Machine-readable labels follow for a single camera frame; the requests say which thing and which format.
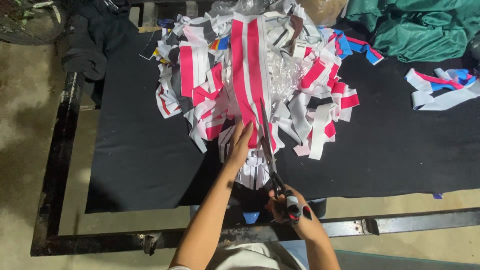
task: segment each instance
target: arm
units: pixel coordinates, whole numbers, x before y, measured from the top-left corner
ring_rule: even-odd
[[[300,193],[288,185],[285,185],[285,187],[293,192],[300,204],[308,206]],[[270,209],[272,209],[275,219],[281,221],[281,213],[276,213],[275,208],[273,207],[274,192],[270,191],[269,195],[271,197],[269,201]],[[282,196],[283,195],[279,197],[279,202],[285,200],[285,197]],[[293,229],[295,229],[300,238],[305,239],[305,244],[307,246],[307,259],[310,269],[340,270],[335,251],[330,243],[327,233],[313,211],[310,212],[312,214],[312,220],[302,216],[300,217],[299,223],[293,225]]]
[[[218,245],[235,176],[247,158],[247,144],[252,130],[252,123],[244,128],[243,123],[238,121],[230,139],[227,161],[185,230],[170,267],[182,265],[192,270],[202,270],[208,265]]]

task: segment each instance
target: metal table frame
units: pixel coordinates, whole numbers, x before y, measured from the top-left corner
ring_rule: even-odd
[[[73,140],[79,112],[99,109],[80,106],[77,74],[67,73],[36,216],[31,256],[77,255],[176,247],[185,229],[58,236]],[[321,220],[330,237],[414,232],[480,225],[480,208]],[[253,224],[222,229],[219,244],[298,240],[289,225]]]

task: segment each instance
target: scissor blade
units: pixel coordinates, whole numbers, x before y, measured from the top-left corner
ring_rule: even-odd
[[[272,144],[270,143],[270,129],[268,128],[268,117],[265,111],[265,105],[263,100],[260,100],[260,107],[262,108],[262,119],[263,119],[263,128],[264,128],[264,137],[265,137],[265,144],[268,149],[264,149],[264,152],[272,157],[271,165],[273,172],[276,172],[276,165],[275,165],[275,156],[273,155]]]

